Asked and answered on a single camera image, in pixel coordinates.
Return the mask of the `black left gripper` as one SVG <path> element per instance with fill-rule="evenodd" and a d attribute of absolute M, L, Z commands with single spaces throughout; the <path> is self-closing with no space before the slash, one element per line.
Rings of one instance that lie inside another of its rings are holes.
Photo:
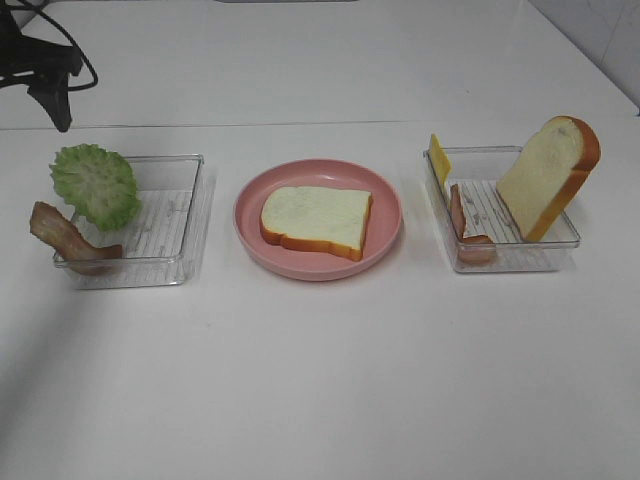
<path fill-rule="evenodd" d="M 24 35 L 12 10 L 1 2 L 1 87 L 28 86 L 55 128 L 67 132 L 72 122 L 68 81 L 81 71 L 80 50 Z"/>

